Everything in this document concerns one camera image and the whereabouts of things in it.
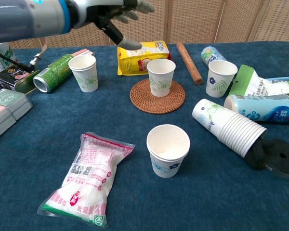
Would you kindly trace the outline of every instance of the plastic bag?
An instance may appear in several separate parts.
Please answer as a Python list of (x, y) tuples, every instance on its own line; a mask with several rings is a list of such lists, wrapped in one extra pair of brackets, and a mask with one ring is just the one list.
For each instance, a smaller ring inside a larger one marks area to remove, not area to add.
[(146, 75), (146, 65), (153, 59), (170, 59), (171, 55), (164, 41), (141, 42), (142, 48), (128, 51), (118, 47), (118, 75)]
[(39, 206), (38, 214), (79, 219), (106, 228), (107, 197), (117, 165), (134, 147), (92, 132), (82, 134), (80, 149), (61, 188)]

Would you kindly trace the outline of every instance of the stack of paper cups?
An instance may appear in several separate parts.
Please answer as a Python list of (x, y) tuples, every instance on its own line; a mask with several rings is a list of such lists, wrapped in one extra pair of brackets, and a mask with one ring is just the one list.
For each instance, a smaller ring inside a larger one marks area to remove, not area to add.
[(153, 171), (159, 177), (170, 178), (178, 172), (188, 154), (190, 140), (182, 128), (163, 124), (148, 133), (146, 145), (150, 152)]
[(200, 100), (192, 116), (216, 138), (241, 157), (263, 136), (266, 128), (207, 99)]

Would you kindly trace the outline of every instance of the wooden stick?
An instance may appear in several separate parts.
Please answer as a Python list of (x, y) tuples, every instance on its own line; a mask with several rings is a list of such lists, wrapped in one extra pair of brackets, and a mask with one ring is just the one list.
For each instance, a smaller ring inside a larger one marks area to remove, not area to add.
[(193, 82), (196, 84), (196, 85), (201, 85), (203, 84), (203, 79), (200, 75), (200, 73), (198, 72), (191, 56), (189, 56), (184, 44), (182, 42), (178, 42), (177, 43), (177, 48), (179, 50), (179, 53), (185, 63), (185, 66), (187, 67), (188, 69), (188, 72), (189, 74), (191, 75), (192, 79), (193, 79)]

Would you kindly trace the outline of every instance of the rattan coaster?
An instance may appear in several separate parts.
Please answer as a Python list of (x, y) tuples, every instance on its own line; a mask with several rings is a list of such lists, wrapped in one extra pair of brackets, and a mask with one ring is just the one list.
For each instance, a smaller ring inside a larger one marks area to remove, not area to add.
[(185, 101), (183, 87), (172, 81), (170, 92), (165, 97), (156, 97), (151, 94), (149, 79), (136, 83), (130, 91), (131, 102), (138, 109), (152, 113), (165, 114), (177, 110)]

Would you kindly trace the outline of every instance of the plastic bottle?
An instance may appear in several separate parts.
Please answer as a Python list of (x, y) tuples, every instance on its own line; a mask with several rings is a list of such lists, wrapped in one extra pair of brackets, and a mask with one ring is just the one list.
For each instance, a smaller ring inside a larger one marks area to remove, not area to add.
[(242, 96), (228, 95), (224, 107), (238, 112), (253, 121), (289, 121), (289, 96)]
[(215, 48), (215, 47), (205, 47), (200, 55), (202, 61), (205, 63), (207, 67), (209, 67), (209, 63), (214, 60), (225, 60), (225, 57)]

